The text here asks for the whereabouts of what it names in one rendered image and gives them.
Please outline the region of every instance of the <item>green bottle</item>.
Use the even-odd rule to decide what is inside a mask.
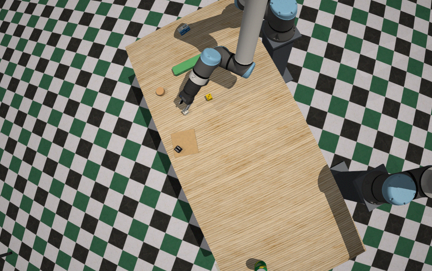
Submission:
[[[257,261],[254,264],[254,271],[268,271],[268,269],[266,268],[266,263],[263,261]]]

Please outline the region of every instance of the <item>cardboard square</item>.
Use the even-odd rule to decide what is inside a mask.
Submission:
[[[196,133],[194,129],[182,132],[175,132],[174,134],[171,134],[171,139],[173,141],[174,157],[178,158],[181,156],[199,153],[199,150],[197,149]],[[174,151],[176,146],[180,146],[181,148],[183,148],[183,150],[180,153]]]

